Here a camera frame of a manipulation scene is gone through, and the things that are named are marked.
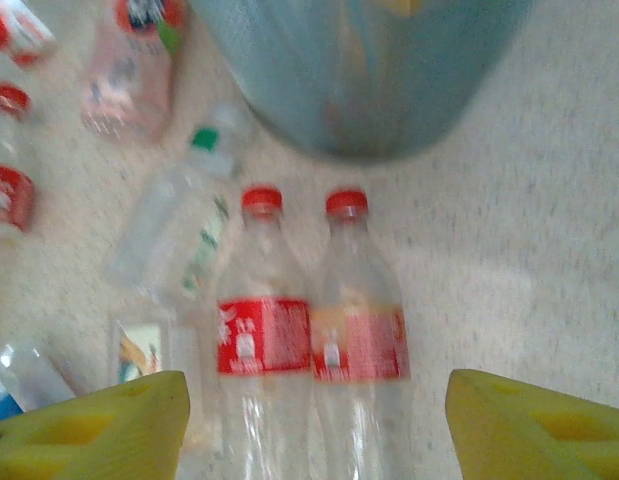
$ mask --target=yellow plastic object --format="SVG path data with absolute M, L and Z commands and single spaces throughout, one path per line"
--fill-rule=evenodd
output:
M 377 0 L 378 3 L 387 7 L 401 17 L 412 17 L 422 6 L 422 0 Z
M 189 419 L 162 372 L 0 422 L 0 480 L 172 480 Z
M 619 480 L 619 410 L 455 370 L 447 421 L 464 480 Z

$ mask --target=clear plastic bottle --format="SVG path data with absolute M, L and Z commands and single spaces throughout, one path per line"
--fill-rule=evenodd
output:
M 187 156 L 145 187 L 106 266 L 109 280 L 166 307 L 198 296 L 228 220 L 231 179 L 254 132 L 243 107 L 221 103 L 213 109 Z
M 307 290 L 280 229 L 282 196 L 253 186 L 245 231 L 218 281 L 224 478 L 308 478 Z
M 171 112 L 186 0 L 107 0 L 83 88 L 82 121 L 114 141 L 152 141 Z
M 357 188 L 327 199 L 331 240 L 313 277 L 314 394 L 328 478 L 413 478 L 409 353 L 398 281 L 367 233 Z
M 21 125 L 29 113 L 25 92 L 0 82 L 0 238 L 26 231 L 34 205 L 36 168 Z
M 0 51 L 0 79 L 10 79 L 20 82 L 24 77 L 22 69 L 20 69 L 9 57 Z
M 69 385 L 34 344 L 0 347 L 0 420 L 73 397 Z
M 201 338 L 196 309 L 187 304 L 166 309 L 145 301 L 113 315 L 111 327 L 109 383 L 163 370 L 183 372 L 191 404 L 183 452 L 211 448 L 219 430 L 211 341 Z
M 36 63 L 56 46 L 64 13 L 48 0 L 0 0 L 0 53 L 19 67 Z

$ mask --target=red bottle label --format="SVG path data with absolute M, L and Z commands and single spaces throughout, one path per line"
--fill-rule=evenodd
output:
M 409 378 L 400 306 L 332 307 L 311 312 L 314 375 L 321 382 Z
M 26 230 L 34 199 L 34 184 L 13 168 L 0 165 L 0 223 Z
M 219 305 L 218 373 L 263 375 L 311 368 L 304 300 L 263 297 Z

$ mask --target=green bottle cap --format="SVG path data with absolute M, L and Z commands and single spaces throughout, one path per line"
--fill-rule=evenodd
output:
M 218 132 L 212 128 L 201 128 L 198 130 L 191 139 L 191 146 L 193 148 L 200 148 L 213 152 L 218 145 Z

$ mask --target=red bottle cap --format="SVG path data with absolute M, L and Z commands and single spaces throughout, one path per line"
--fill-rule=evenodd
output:
M 282 210 L 282 194 L 273 185 L 254 185 L 242 194 L 244 210 Z
M 327 197 L 327 214 L 360 215 L 369 212 L 367 195 L 357 187 L 339 188 Z
M 30 107 L 29 95 L 12 83 L 0 82 L 0 111 L 20 118 Z

